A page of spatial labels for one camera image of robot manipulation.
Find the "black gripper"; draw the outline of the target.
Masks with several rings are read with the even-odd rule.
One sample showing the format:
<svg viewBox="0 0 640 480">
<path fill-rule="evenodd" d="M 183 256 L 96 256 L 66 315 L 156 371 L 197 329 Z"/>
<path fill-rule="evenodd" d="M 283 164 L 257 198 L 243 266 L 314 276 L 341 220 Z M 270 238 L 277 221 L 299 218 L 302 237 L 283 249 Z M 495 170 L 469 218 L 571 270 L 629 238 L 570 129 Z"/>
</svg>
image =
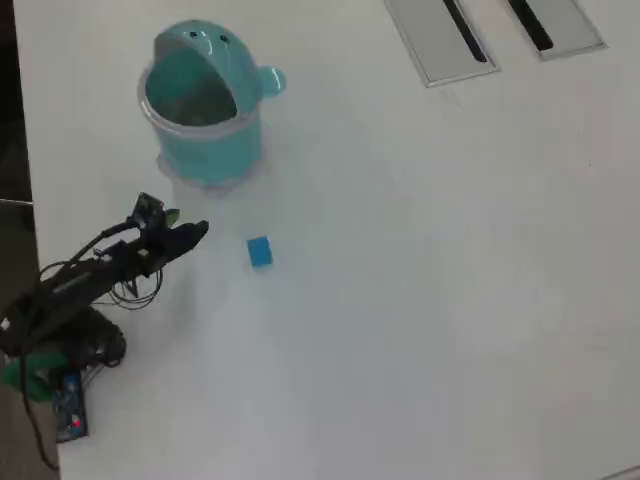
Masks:
<svg viewBox="0 0 640 480">
<path fill-rule="evenodd" d="M 148 278 L 159 271 L 168 256 L 183 256 L 192 251 L 209 231 L 209 222 L 185 223 L 172 228 L 180 219 L 179 209 L 164 211 L 165 224 L 160 228 L 142 228 L 135 222 L 117 225 L 117 233 L 136 230 L 138 237 L 117 249 L 119 278 Z"/>
</svg>

